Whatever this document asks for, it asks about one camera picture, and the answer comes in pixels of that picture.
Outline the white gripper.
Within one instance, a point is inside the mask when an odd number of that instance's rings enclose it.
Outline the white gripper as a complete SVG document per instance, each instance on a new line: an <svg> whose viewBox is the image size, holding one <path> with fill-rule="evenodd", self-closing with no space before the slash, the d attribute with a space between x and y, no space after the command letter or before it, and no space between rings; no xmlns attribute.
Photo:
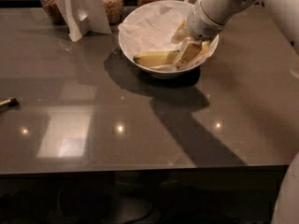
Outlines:
<svg viewBox="0 0 299 224"><path fill-rule="evenodd" d="M174 44L180 43L186 36L179 49L178 56L174 60L174 65L178 68L189 66L192 60L201 52L202 42L213 40L224 28L211 20L204 12L201 5L202 0L197 0L191 8L186 20L183 20L171 37Z"/></svg>

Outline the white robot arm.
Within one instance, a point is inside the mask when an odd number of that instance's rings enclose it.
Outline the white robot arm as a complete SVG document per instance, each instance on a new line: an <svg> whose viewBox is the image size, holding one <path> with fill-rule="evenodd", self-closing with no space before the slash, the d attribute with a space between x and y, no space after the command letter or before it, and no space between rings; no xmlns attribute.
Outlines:
<svg viewBox="0 0 299 224"><path fill-rule="evenodd" d="M187 37L195 41L212 41L228 20L251 4L260 4L280 32L299 54L299 0L197 0L185 21L174 32L173 43Z"/></svg>

